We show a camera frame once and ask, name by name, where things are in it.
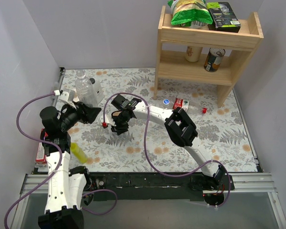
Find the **green snack bag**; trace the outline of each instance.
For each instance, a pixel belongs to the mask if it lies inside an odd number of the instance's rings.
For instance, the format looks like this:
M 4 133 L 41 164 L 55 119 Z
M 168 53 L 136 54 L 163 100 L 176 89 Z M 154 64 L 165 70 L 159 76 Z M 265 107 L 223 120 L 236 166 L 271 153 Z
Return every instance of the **green snack bag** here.
M 168 5 L 173 14 L 172 25 L 200 27 L 213 23 L 205 0 L 170 0 Z

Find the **glass panel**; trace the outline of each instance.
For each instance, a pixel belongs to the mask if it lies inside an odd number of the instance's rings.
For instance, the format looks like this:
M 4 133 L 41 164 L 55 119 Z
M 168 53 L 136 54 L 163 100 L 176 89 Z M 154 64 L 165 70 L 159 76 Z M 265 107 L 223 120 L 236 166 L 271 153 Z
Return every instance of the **glass panel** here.
M 30 196 L 21 229 L 39 229 L 38 216 L 44 213 L 46 200 L 46 194 Z M 92 202 L 88 208 L 102 212 L 111 204 L 113 201 Z M 278 228 L 267 193 L 232 193 L 227 204 L 217 211 L 188 200 L 119 200 L 116 208 L 105 216 L 84 210 L 83 214 L 86 229 Z

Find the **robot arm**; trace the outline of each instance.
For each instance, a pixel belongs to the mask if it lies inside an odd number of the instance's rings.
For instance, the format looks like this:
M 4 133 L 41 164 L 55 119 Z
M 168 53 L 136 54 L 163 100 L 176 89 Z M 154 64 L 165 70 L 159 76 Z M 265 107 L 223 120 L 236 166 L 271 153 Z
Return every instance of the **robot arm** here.
M 106 115 L 105 122 L 111 124 L 111 129 L 118 135 L 128 131 L 128 121 L 131 118 L 147 119 L 148 111 L 144 102 L 140 99 L 127 100 L 117 95 L 112 104 L 118 109 L 111 117 Z M 183 147 L 194 158 L 198 165 L 212 160 L 211 154 L 199 144 L 196 125 L 187 113 L 180 107 L 175 110 L 162 109 L 150 106 L 150 121 L 164 125 L 170 139 L 178 146 Z M 220 185 L 225 174 L 224 170 L 217 163 L 209 163 L 201 168 L 202 173 L 213 180 L 214 185 Z
M 73 102 L 71 92 L 62 92 L 59 99 L 65 103 L 60 112 L 49 106 L 40 113 L 45 127 L 41 139 L 57 144 L 63 154 L 61 165 L 55 170 L 60 153 L 51 145 L 43 145 L 48 174 L 55 174 L 49 180 L 47 205 L 44 215 L 38 218 L 38 224 L 41 229 L 83 229 L 82 192 L 90 189 L 92 181 L 84 166 L 69 170 L 71 138 L 67 131 L 77 122 L 93 123 L 101 108 L 89 108 L 81 102 Z

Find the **table surface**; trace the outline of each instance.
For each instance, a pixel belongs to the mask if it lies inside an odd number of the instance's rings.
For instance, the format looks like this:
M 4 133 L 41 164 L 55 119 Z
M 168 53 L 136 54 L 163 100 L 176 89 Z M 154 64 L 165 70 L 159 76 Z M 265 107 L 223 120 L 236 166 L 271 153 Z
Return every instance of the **table surface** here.
M 204 115 L 190 115 L 197 126 L 202 145 L 213 159 L 221 161 L 230 172 L 256 172 L 252 149 L 233 92 L 222 108 L 217 108 L 216 85 L 160 79 L 157 100 L 153 100 L 154 68 L 88 69 L 86 75 L 100 80 L 105 99 L 117 92 L 143 96 L 150 105 L 162 107 L 168 97 L 184 98 L 207 108 Z M 66 70 L 61 88 L 75 87 L 76 70 Z M 106 112 L 116 110 L 111 104 Z M 88 156 L 85 164 L 95 172 L 153 172 L 145 159 L 143 133 L 145 120 L 132 119 L 129 131 L 117 136 L 103 129 L 99 122 L 91 125 L 77 123 L 69 130 L 71 141 L 76 142 Z M 174 145 L 163 126 L 150 123 L 147 148 L 152 163 L 161 171 L 187 172 L 197 167 L 194 159 L 181 147 Z M 72 156 L 70 168 L 80 162 Z

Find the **white wall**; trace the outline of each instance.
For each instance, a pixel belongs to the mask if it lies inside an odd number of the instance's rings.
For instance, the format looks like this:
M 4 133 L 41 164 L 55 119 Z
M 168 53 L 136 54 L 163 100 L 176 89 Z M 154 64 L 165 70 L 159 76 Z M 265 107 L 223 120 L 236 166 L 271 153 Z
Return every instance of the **white wall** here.
M 273 174 L 286 217 L 286 0 L 264 0 L 264 40 L 236 85 L 262 167 Z
M 157 28 L 167 0 L 23 1 L 61 67 L 155 66 Z M 262 1 L 229 2 L 242 19 Z
M 49 93 L 58 76 L 58 65 L 24 3 L 0 0 L 0 228 L 5 212 L 19 198 L 25 173 L 33 169 L 37 150 L 37 143 L 18 132 L 16 115 L 30 99 Z M 25 132 L 39 136 L 39 112 L 50 102 L 36 102 L 23 112 Z

